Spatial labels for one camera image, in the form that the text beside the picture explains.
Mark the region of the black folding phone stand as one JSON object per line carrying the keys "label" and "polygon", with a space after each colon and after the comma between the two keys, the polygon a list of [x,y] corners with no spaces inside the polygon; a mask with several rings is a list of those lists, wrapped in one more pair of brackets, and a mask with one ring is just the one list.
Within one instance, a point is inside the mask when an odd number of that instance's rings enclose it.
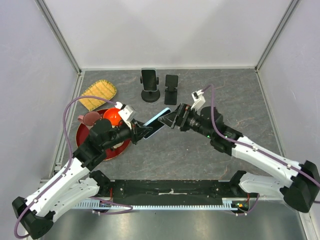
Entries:
{"label": "black folding phone stand", "polygon": [[177,98],[178,98],[178,79],[177,75],[169,75],[165,76],[165,98],[164,104],[165,105],[176,105]]}

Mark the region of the black phone clear case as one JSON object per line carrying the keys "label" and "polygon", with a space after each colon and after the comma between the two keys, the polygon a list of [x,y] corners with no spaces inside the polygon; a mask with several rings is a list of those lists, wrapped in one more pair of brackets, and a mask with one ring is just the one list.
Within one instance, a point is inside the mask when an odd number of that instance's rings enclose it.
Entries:
{"label": "black phone clear case", "polygon": [[140,82],[143,85],[143,90],[146,92],[155,92],[158,90],[158,80],[156,70],[152,68],[142,68]]}

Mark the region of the black round-base phone stand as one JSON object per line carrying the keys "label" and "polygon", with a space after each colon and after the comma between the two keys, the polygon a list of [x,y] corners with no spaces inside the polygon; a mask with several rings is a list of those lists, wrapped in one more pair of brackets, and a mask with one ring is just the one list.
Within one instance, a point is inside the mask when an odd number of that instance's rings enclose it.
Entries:
{"label": "black round-base phone stand", "polygon": [[156,102],[160,98],[160,95],[161,95],[160,90],[158,89],[158,85],[157,85],[157,91],[144,91],[144,89],[143,89],[141,91],[141,98],[147,103]]}

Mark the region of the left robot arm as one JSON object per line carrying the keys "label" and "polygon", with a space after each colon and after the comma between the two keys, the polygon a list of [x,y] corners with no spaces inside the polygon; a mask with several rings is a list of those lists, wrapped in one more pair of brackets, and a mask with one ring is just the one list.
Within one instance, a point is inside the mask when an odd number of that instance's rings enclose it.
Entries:
{"label": "left robot arm", "polygon": [[26,237],[37,240],[77,203],[95,195],[106,196],[110,191],[108,178],[94,171],[107,157],[106,150],[125,140],[136,143],[152,129],[136,120],[113,127],[108,119],[98,119],[57,174],[33,194],[12,202],[16,225],[24,227]]}

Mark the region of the phone with blue case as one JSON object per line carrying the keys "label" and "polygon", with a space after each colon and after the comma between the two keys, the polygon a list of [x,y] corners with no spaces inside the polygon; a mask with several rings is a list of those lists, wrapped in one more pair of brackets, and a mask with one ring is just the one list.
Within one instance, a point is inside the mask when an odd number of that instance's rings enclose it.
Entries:
{"label": "phone with blue case", "polygon": [[161,123],[158,118],[162,117],[166,114],[169,114],[171,112],[171,109],[169,107],[166,107],[162,111],[160,111],[158,114],[156,114],[154,117],[152,117],[150,120],[148,120],[146,123],[143,124],[143,126],[151,127],[152,130],[149,131],[143,138],[145,140],[149,139],[152,135],[154,135],[156,132],[158,132],[161,128],[164,127],[164,124]]}

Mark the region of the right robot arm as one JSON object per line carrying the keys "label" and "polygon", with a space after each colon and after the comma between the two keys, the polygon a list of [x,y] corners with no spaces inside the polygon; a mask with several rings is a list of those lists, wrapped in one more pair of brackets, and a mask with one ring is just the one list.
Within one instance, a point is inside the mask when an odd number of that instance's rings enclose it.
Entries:
{"label": "right robot arm", "polygon": [[218,152],[246,161],[268,173],[268,177],[258,177],[238,171],[229,184],[229,191],[235,197],[244,193],[282,196],[291,208],[307,213],[320,192],[320,174],[314,163],[290,160],[259,146],[225,125],[223,116],[213,106],[197,112],[182,103],[158,120],[169,128],[178,127],[182,132],[193,130],[209,138],[211,146]]}

